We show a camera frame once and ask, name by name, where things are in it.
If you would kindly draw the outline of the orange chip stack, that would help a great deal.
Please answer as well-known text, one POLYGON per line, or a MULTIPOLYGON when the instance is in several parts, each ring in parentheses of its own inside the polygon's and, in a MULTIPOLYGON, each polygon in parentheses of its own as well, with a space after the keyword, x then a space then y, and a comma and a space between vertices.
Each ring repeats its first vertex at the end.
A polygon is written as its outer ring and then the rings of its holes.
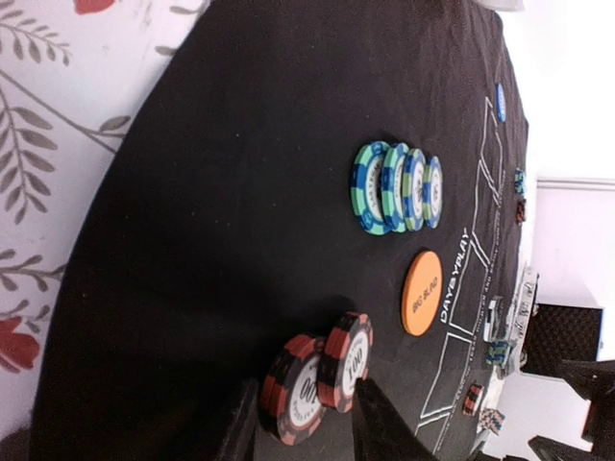
POLYGON ((517 201, 515 209, 515 221, 518 226, 521 226, 526 221, 526 199, 517 201))
POLYGON ((484 387, 477 383, 472 383, 465 395, 462 404, 462 413, 466 416, 474 416, 479 408, 484 387))

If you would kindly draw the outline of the spread teal poker chips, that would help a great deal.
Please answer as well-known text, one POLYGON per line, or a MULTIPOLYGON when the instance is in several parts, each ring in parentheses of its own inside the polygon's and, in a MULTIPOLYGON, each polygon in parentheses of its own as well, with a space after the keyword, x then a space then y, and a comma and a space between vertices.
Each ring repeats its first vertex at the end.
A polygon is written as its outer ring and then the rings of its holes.
POLYGON ((352 164, 350 197, 355 217, 369 234, 438 227, 443 212, 443 169, 437 156, 399 142, 369 142, 352 164))

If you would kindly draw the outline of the black dealer button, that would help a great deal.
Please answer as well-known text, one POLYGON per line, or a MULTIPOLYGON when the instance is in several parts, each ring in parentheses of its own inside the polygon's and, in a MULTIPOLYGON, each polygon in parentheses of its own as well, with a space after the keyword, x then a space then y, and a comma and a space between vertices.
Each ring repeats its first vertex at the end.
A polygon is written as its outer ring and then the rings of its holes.
POLYGON ((504 299, 495 296, 487 306, 483 339, 492 342, 500 335, 504 325, 504 299))

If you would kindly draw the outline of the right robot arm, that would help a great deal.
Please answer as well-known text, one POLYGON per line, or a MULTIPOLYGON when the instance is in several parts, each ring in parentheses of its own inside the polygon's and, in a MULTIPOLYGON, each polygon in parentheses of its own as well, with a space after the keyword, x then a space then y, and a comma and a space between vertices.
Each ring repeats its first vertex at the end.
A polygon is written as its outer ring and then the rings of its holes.
POLYGON ((614 360, 562 359, 559 376, 584 401, 586 408, 574 412, 564 401, 558 406, 579 424, 578 437, 589 449, 545 435, 536 435, 528 445, 539 460, 614 459, 614 360))

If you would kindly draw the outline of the orange big blind button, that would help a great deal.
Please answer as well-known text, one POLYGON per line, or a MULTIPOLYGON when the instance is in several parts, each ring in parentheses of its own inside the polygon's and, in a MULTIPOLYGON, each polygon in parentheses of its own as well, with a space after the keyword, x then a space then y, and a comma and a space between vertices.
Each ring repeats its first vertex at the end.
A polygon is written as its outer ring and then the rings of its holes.
POLYGON ((404 284, 401 316, 405 331, 425 334, 436 316, 443 289, 442 265, 433 251, 423 251, 410 264, 404 284))

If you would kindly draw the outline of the teal poker chip stack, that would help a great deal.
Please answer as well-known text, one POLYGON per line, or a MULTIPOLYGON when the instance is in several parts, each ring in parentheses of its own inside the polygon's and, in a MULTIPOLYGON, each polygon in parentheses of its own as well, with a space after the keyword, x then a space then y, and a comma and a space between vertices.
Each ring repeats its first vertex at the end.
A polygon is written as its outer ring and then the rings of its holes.
POLYGON ((485 362, 487 365, 503 368, 510 353, 510 343, 497 339, 488 345, 485 362))

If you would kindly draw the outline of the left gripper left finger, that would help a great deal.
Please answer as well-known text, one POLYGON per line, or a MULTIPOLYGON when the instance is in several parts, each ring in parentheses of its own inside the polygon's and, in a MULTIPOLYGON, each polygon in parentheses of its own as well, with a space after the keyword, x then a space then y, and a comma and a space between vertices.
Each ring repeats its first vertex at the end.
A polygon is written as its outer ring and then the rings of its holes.
POLYGON ((213 460, 253 460, 258 424, 258 382, 242 380, 216 413, 213 460))

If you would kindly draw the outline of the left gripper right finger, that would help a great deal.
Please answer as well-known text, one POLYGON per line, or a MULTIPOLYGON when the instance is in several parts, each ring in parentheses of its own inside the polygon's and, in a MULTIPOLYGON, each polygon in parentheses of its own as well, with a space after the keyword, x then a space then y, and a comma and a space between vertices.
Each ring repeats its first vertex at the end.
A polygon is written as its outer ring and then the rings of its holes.
POLYGON ((356 383, 353 439, 358 461, 436 460, 372 378, 356 383))

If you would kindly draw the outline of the blue small blind button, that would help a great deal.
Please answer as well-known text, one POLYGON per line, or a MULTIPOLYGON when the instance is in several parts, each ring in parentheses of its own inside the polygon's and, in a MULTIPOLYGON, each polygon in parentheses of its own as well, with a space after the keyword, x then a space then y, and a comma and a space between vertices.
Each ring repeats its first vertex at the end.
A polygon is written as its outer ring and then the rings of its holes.
POLYGON ((505 103, 505 95, 504 95, 504 87, 501 83, 496 84, 496 110, 497 116, 501 123, 504 123, 506 120, 506 103, 505 103))

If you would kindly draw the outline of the orange chip pair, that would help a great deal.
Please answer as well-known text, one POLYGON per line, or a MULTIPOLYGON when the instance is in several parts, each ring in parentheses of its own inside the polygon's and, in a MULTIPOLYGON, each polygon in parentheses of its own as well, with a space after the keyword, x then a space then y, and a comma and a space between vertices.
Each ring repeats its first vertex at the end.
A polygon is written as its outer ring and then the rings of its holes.
POLYGON ((262 383, 264 429, 287 446, 308 439, 326 412, 347 413, 368 377, 374 331, 366 313, 345 312, 328 336, 302 333, 278 353, 262 383))

